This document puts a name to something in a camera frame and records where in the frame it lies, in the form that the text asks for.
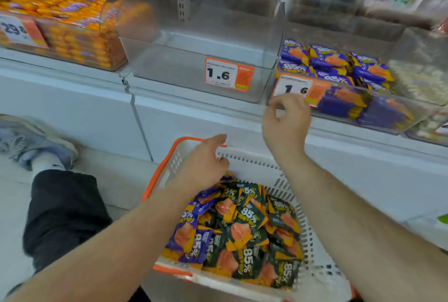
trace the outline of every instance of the orange price tag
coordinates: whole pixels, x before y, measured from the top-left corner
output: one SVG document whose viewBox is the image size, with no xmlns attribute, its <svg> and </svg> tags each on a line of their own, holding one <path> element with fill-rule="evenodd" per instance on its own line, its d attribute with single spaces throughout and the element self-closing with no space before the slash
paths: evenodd
<svg viewBox="0 0 448 302">
<path fill-rule="evenodd" d="M 234 62 L 205 58 L 205 83 L 248 92 L 255 68 Z"/>
<path fill-rule="evenodd" d="M 330 86 L 331 83 L 316 78 L 282 73 L 277 79 L 277 83 L 272 91 L 272 96 L 285 93 L 303 94 L 306 97 L 306 101 L 311 106 L 315 107 Z"/>
<path fill-rule="evenodd" d="M 48 48 L 33 18 L 0 13 L 0 28 L 12 43 Z"/>
</svg>

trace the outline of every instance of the floor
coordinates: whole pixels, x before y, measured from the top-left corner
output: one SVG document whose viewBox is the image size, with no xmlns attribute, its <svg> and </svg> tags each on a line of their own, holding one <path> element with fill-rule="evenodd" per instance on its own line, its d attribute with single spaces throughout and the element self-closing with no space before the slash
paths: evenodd
<svg viewBox="0 0 448 302">
<path fill-rule="evenodd" d="M 74 171 L 97 178 L 109 214 L 116 220 L 140 202 L 156 168 L 155 163 L 84 149 Z M 31 259 L 25 256 L 21 246 L 30 181 L 29 172 L 0 156 L 0 300 L 9 289 L 33 274 Z M 153 302 L 242 301 L 159 272 L 150 273 L 143 286 Z"/>
</svg>

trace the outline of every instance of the hand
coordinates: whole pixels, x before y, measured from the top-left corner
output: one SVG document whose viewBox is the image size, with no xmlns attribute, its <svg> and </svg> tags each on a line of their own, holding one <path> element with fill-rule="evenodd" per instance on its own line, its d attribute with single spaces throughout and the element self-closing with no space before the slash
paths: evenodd
<svg viewBox="0 0 448 302">
<path fill-rule="evenodd" d="M 176 180 L 179 185 L 191 188 L 192 194 L 216 184 L 228 169 L 227 158 L 216 159 L 216 149 L 225 143 L 226 134 L 204 140 L 182 162 Z"/>
<path fill-rule="evenodd" d="M 277 118 L 277 107 L 285 109 L 281 118 Z M 306 157 L 305 138 L 310 123 L 310 105 L 304 96 L 289 93 L 269 101 L 263 116 L 263 138 L 280 167 Z"/>
</svg>

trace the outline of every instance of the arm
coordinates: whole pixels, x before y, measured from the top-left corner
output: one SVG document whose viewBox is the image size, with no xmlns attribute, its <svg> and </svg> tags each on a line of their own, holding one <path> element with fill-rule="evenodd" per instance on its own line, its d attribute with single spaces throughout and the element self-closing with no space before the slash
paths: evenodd
<svg viewBox="0 0 448 302">
<path fill-rule="evenodd" d="M 178 176 L 120 220 L 38 273 L 8 302 L 126 302 L 170 238 L 188 202 L 219 181 L 228 160 L 216 160 L 217 135 L 197 146 Z"/>
<path fill-rule="evenodd" d="M 281 118 L 277 106 L 286 110 Z M 448 257 L 307 157 L 310 122 L 302 96 L 278 96 L 265 111 L 263 137 L 328 253 L 366 301 L 445 301 Z"/>
</svg>

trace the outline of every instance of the forearm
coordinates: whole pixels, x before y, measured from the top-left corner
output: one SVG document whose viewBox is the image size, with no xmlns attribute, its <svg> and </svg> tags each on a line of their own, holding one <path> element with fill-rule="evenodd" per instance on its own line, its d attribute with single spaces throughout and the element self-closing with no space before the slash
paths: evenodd
<svg viewBox="0 0 448 302">
<path fill-rule="evenodd" d="M 282 166 L 325 249 L 366 301 L 446 299 L 448 260 L 309 158 Z"/>
<path fill-rule="evenodd" d="M 164 190 L 29 280 L 10 302 L 126 302 L 152 269 L 192 198 Z"/>
</svg>

